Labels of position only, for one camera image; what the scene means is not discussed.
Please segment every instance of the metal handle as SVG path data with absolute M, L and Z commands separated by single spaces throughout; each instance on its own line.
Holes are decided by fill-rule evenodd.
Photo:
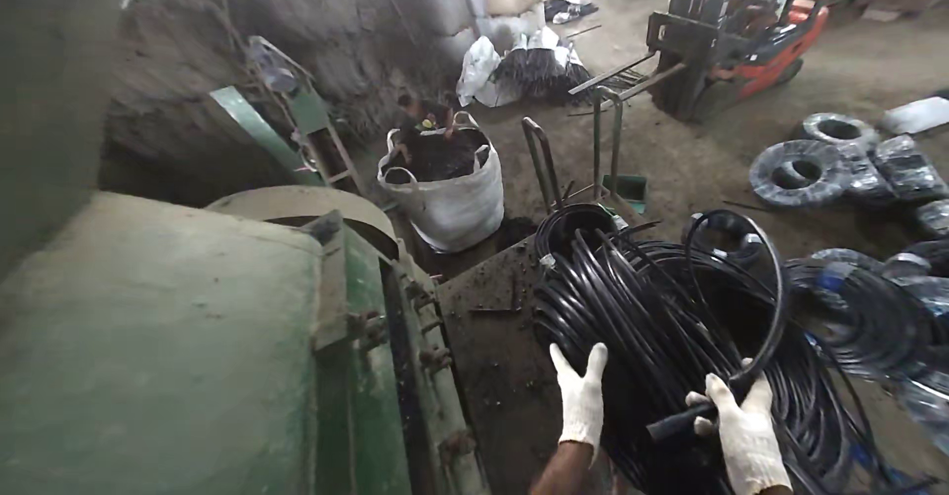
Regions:
M 616 173 L 620 167 L 620 139 L 623 134 L 623 101 L 613 89 L 599 86 L 593 89 L 593 200 L 600 199 L 600 115 L 603 99 L 613 103 L 613 157 L 609 162 L 609 192 L 616 195 Z
M 521 119 L 521 127 L 524 129 L 524 139 L 528 142 L 530 151 L 530 160 L 534 164 L 534 172 L 537 173 L 537 183 L 540 184 L 540 192 L 544 197 L 544 208 L 551 213 L 551 192 L 557 201 L 557 209 L 563 207 L 563 199 L 560 198 L 560 186 L 557 184 L 557 171 L 553 168 L 553 156 L 551 154 L 551 144 L 547 138 L 544 129 L 534 122 L 530 117 Z M 548 179 L 544 177 L 544 171 L 540 166 L 540 158 L 537 156 L 537 147 L 534 145 L 534 137 L 540 141 L 540 148 L 544 150 L 544 163 L 547 165 L 547 175 L 550 177 L 550 190 Z

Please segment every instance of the black hose coil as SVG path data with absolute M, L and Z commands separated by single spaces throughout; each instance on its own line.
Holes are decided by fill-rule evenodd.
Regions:
M 767 235 L 745 219 L 770 251 L 774 290 L 729 260 L 690 247 L 694 230 L 686 246 L 635 241 L 634 228 L 610 236 L 597 230 L 600 246 L 591 250 L 589 235 L 578 229 L 569 258 L 553 253 L 554 267 L 535 287 L 535 323 L 578 371 L 594 344 L 608 347 L 602 446 L 647 494 L 731 493 L 715 438 L 695 440 L 690 433 L 684 437 L 691 445 L 658 445 L 645 427 L 681 413 L 686 393 L 702 391 L 709 372 L 729 376 L 741 401 L 764 371 L 797 489 L 841 491 L 853 444 L 870 456 L 874 482 L 891 485 L 852 388 L 859 420 L 842 406 L 805 335 L 784 333 L 784 268 Z M 742 357 L 752 355 L 753 363 L 742 369 Z

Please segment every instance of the black pipe bundle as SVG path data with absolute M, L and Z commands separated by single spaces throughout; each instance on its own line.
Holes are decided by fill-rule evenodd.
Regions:
M 919 373 L 935 321 L 917 297 L 849 263 L 793 259 L 787 271 L 797 313 L 845 371 L 875 380 Z
M 789 319 L 780 258 L 767 235 L 747 221 L 771 253 L 774 290 L 728 259 L 691 248 L 694 233 L 683 246 L 637 242 L 634 228 L 610 236 L 596 230 L 596 238 L 576 230 L 571 256 L 553 252 L 553 268 L 535 287 L 535 322 L 544 340 L 556 342 L 578 371 L 595 343 L 607 345 L 602 446 L 647 494 L 731 493 L 717 440 L 696 439 L 689 430 L 682 434 L 688 445 L 657 444 L 646 430 L 681 413 L 686 393 L 704 391 L 709 372 L 730 376 L 739 401 L 765 372 L 797 489 L 843 489 L 853 444 L 870 456 L 875 481 L 891 485 L 862 408 L 859 421 L 851 418 L 805 336 L 796 328 L 784 333 Z M 742 368 L 745 356 L 753 362 Z M 853 400 L 859 405 L 855 394 Z
M 543 98 L 562 104 L 579 98 L 588 98 L 589 93 L 572 96 L 571 89 L 591 78 L 587 68 L 568 61 L 561 65 L 553 49 L 513 49 L 508 52 L 494 70 L 495 81 L 516 86 L 522 95 Z

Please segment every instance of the metal plate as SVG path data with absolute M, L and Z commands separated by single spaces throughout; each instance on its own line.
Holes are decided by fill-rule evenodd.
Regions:
M 533 237 L 438 288 L 460 394 L 494 493 L 526 493 L 560 436 L 556 375 L 529 324 L 532 247 Z M 479 305 L 509 307 L 512 274 L 521 311 L 471 315 Z

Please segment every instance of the gloved hand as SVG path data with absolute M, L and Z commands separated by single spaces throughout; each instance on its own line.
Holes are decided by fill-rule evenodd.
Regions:
M 764 374 L 754 381 L 741 407 L 721 378 L 705 378 L 705 395 L 689 392 L 685 404 L 695 406 L 709 399 L 718 408 L 718 437 L 728 480 L 735 495 L 756 495 L 768 488 L 784 487 L 790 493 L 790 478 L 781 460 L 772 422 L 771 385 Z M 715 426 L 703 417 L 695 418 L 695 433 L 708 435 Z
M 606 345 L 597 343 L 590 350 L 587 372 L 580 377 L 563 357 L 560 347 L 551 344 L 551 359 L 557 369 L 557 383 L 563 398 L 563 432 L 560 442 L 576 441 L 593 446 L 593 460 L 600 448 L 603 430 L 603 368 Z

